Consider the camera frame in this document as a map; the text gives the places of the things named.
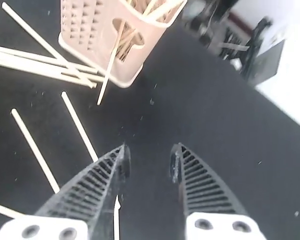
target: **wooden skewer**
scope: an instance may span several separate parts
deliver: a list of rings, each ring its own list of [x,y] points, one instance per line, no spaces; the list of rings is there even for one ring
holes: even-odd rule
[[[65,68],[65,67],[55,66],[55,65],[43,63],[40,61],[35,61],[32,59],[11,55],[11,54],[4,53],[4,52],[0,52],[0,57],[5,59],[6,61],[12,62],[13,65],[15,65],[15,63],[17,63],[18,65],[22,63],[22,66],[26,66],[26,68],[30,69],[31,71],[34,71],[34,69],[37,69],[40,73],[46,73],[46,72],[51,73],[54,71],[54,72],[56,72],[56,74],[67,74],[67,75],[71,75],[71,76],[74,75],[74,73],[71,70],[69,70],[68,68]],[[104,79],[102,76],[97,76],[94,74],[89,74],[89,73],[84,73],[84,72],[81,74],[83,76],[85,76],[87,79],[91,79],[94,82],[103,82],[103,79]],[[79,79],[77,79],[77,78],[75,78],[75,79],[76,79],[76,82],[78,82],[78,84],[81,84],[81,85],[84,84],[84,86],[87,86],[84,82],[80,81]]]
[[[33,30],[15,11],[11,9],[5,2],[2,3],[3,10],[12,17],[28,34],[30,34],[39,44],[41,44],[49,53],[64,64],[68,69],[78,76],[90,88],[93,83],[84,77],[75,67],[73,67],[60,53],[58,53],[49,43],[47,43],[35,30]]]
[[[6,48],[6,47],[2,47],[2,46],[0,46],[0,52],[10,54],[10,55],[14,55],[14,56],[18,56],[18,57],[31,59],[31,60],[36,60],[36,61],[39,61],[39,62],[48,63],[48,64],[52,64],[52,65],[63,66],[63,67],[66,66],[64,63],[60,62],[56,58],[49,57],[49,56],[43,56],[43,55],[31,53],[31,52],[15,50],[15,49]],[[85,66],[85,65],[82,65],[82,64],[74,63],[74,62],[69,62],[69,63],[71,65],[73,65],[74,68],[79,69],[81,71],[88,72],[88,73],[93,73],[93,74],[98,73],[98,70],[93,68],[93,67]]]
[[[135,29],[133,29],[133,28],[130,28],[127,31],[124,31],[121,36],[121,41],[123,39],[125,39],[126,37],[130,36],[130,34],[132,34],[134,31],[135,31]]]
[[[52,172],[50,171],[44,157],[42,156],[41,152],[39,151],[39,148],[37,147],[34,139],[32,138],[30,132],[28,131],[26,125],[24,124],[24,121],[22,121],[19,113],[17,112],[17,110],[14,108],[11,110],[11,114],[14,117],[14,120],[16,121],[16,123],[18,124],[22,134],[25,137],[25,140],[28,142],[34,156],[36,157],[38,163],[40,164],[46,178],[48,179],[54,193],[58,193],[60,191],[60,188],[57,184],[57,181],[54,177],[54,175],[52,174]]]
[[[151,0],[149,2],[149,4],[146,6],[146,9],[144,10],[142,15],[147,16],[157,2],[158,2],[158,0]],[[132,41],[132,39],[134,39],[134,36],[136,35],[136,33],[137,33],[137,29],[134,29],[129,35],[125,36],[125,38],[120,41],[119,46],[123,45],[123,47],[117,54],[118,58],[121,58],[123,56],[123,54],[126,52],[126,49],[129,47],[129,43]]]
[[[157,9],[152,11],[148,17],[152,20],[157,20],[158,18],[162,17],[164,14],[169,12],[171,9],[175,8],[179,4],[181,4],[184,0],[168,0]]]
[[[120,24],[120,27],[119,27],[119,30],[118,30],[118,35],[116,37],[114,47],[113,47],[113,50],[112,50],[111,55],[110,55],[108,66],[106,68],[106,72],[105,72],[105,75],[104,75],[104,80],[103,80],[103,83],[102,83],[102,86],[101,86],[101,91],[100,91],[100,94],[99,94],[98,101],[96,103],[97,105],[101,104],[102,98],[104,97],[106,87],[107,87],[107,84],[108,84],[108,81],[109,81],[111,69],[112,69],[112,66],[113,66],[115,58],[116,58],[117,50],[118,50],[118,47],[119,47],[119,42],[120,42],[122,33],[124,31],[124,28],[125,28],[125,24],[126,24],[125,21],[121,21],[121,24]]]
[[[62,97],[62,99],[63,99],[63,101],[66,105],[66,108],[68,109],[68,111],[69,111],[69,113],[72,117],[72,120],[74,121],[74,124],[75,124],[76,128],[78,129],[78,131],[80,133],[80,136],[81,136],[86,148],[88,149],[88,152],[89,152],[89,154],[92,158],[92,161],[93,162],[98,161],[98,156],[97,156],[97,154],[96,154],[96,152],[95,152],[95,150],[94,150],[94,148],[93,148],[93,146],[92,146],[92,144],[91,144],[91,142],[90,142],[90,140],[89,140],[89,138],[86,134],[86,131],[85,131],[84,127],[82,126],[82,124],[81,124],[81,122],[78,118],[78,115],[77,115],[74,107],[72,106],[72,104],[70,102],[70,99],[69,99],[67,93],[65,91],[63,91],[61,93],[61,97]]]
[[[35,68],[29,67],[28,65],[21,64],[21,62],[12,62],[12,61],[6,61],[6,60],[0,60],[0,66],[27,72],[27,73],[31,73],[31,74],[41,75],[44,77],[65,81],[68,83],[87,86],[87,84],[85,82],[80,81],[78,78],[62,75],[60,72],[51,71],[51,68],[49,68],[48,70],[46,70],[46,68],[44,68],[44,67],[41,67],[40,69],[35,69]]]
[[[1,205],[0,205],[0,214],[5,215],[5,216],[7,216],[9,218],[12,218],[12,219],[17,219],[17,218],[20,218],[20,217],[24,216],[24,214],[22,214],[18,211],[9,209],[9,208],[7,208],[5,206],[1,206]]]

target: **plastic container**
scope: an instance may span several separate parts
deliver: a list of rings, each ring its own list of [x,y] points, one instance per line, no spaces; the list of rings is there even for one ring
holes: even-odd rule
[[[61,0],[59,44],[69,53],[105,75],[119,25],[126,22],[137,33],[124,57],[115,58],[110,80],[129,87],[165,30],[175,21],[187,0],[172,8],[159,22],[142,15],[125,0]]]

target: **black mat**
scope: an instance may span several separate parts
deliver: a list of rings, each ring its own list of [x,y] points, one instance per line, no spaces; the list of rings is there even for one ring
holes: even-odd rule
[[[60,50],[58,1],[8,3]],[[0,45],[44,53],[1,8]],[[178,142],[214,168],[269,240],[300,239],[300,127],[178,25],[162,37],[135,83],[127,89],[110,84],[99,107],[100,85],[90,90],[0,68],[1,205],[32,214],[53,194],[12,108],[60,186],[91,162],[64,90],[99,156],[122,142],[130,146],[122,240],[183,238],[178,189],[168,177],[170,149]],[[0,225],[7,220],[0,215]]]

